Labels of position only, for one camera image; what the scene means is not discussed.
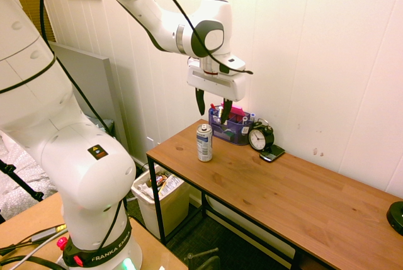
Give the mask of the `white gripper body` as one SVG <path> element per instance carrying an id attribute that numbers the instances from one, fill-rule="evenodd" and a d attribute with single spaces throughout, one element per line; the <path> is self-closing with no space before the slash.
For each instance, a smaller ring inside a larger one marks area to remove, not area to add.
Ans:
<path id="1" fill-rule="evenodd" d="M 190 65 L 187 82 L 190 86 L 231 101 L 240 101 L 246 95 L 246 79 L 239 73 L 232 76 L 206 74 L 199 67 Z"/>

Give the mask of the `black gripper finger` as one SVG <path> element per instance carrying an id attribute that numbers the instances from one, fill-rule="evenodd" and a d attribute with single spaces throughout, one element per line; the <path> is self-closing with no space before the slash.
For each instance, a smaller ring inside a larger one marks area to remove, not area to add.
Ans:
<path id="1" fill-rule="evenodd" d="M 224 98 L 223 111 L 220 119 L 221 124 L 224 124 L 229 119 L 231 109 L 232 109 L 232 101 Z"/>
<path id="2" fill-rule="evenodd" d="M 196 102 L 198 105 L 198 110 L 201 115 L 204 115 L 205 114 L 204 90 L 196 88 L 195 95 L 196 95 Z"/>

